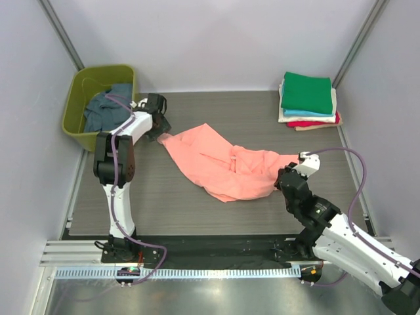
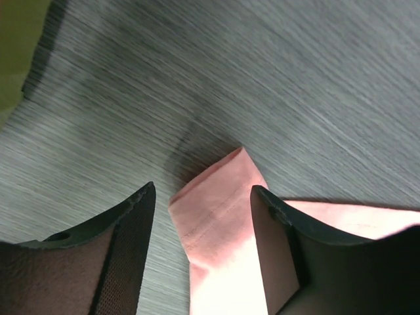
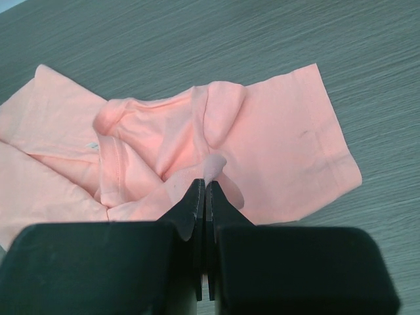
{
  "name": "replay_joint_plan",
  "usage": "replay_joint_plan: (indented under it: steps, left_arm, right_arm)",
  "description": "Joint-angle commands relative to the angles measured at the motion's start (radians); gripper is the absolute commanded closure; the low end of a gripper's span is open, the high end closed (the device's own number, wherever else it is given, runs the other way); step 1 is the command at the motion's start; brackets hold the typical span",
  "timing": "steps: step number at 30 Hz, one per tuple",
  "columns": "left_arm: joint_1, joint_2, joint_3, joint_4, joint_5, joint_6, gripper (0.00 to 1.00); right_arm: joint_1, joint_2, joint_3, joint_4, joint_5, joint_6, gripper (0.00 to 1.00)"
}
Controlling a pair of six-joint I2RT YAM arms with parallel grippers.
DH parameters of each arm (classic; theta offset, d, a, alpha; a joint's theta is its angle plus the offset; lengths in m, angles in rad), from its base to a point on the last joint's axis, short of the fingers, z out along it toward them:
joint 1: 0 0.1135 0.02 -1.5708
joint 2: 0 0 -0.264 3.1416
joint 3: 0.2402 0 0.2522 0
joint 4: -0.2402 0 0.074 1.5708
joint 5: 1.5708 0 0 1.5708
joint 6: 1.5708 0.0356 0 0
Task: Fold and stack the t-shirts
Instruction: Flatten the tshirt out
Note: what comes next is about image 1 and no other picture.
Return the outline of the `salmon pink t shirt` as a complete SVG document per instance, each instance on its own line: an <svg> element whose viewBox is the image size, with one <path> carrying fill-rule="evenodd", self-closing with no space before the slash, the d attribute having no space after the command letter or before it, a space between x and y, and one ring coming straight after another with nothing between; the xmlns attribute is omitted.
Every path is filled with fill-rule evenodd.
<svg viewBox="0 0 420 315"><path fill-rule="evenodd" d="M278 171L299 161L297 154L233 145L206 123L157 141L188 180L225 203L269 196Z"/></svg>

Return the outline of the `olive green plastic bin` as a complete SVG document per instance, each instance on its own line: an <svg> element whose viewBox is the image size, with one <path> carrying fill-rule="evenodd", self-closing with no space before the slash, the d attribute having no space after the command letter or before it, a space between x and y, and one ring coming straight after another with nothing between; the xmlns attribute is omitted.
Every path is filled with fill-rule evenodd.
<svg viewBox="0 0 420 315"><path fill-rule="evenodd" d="M62 118L62 130L88 152L95 150L96 133L84 131L86 122L84 111L94 96L111 89L116 83L130 83L133 86L131 98L133 100L136 98L138 89L136 71L129 65L84 68L73 77Z"/></svg>

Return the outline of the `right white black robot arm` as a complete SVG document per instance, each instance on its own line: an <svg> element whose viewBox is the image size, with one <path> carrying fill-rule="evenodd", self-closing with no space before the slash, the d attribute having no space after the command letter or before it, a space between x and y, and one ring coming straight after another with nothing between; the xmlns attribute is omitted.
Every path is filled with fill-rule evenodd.
<svg viewBox="0 0 420 315"><path fill-rule="evenodd" d="M419 261L412 261L352 224L330 201L314 195L299 165L278 171L274 186L304 227L296 239L300 258L330 262L380 296L394 314L419 312Z"/></svg>

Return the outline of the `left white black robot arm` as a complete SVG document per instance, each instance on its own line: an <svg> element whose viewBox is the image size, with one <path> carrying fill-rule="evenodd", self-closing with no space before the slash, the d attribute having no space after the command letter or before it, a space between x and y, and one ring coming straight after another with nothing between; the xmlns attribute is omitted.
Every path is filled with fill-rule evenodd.
<svg viewBox="0 0 420 315"><path fill-rule="evenodd" d="M136 171L136 142L143 136L155 140L170 128L160 111L152 114L133 112L121 126L109 133L101 132L96 137L93 171L105 192L110 214L107 242L95 242L102 250L101 261L104 263L131 263L147 247L167 253L161 245L137 240L131 213L130 185Z"/></svg>

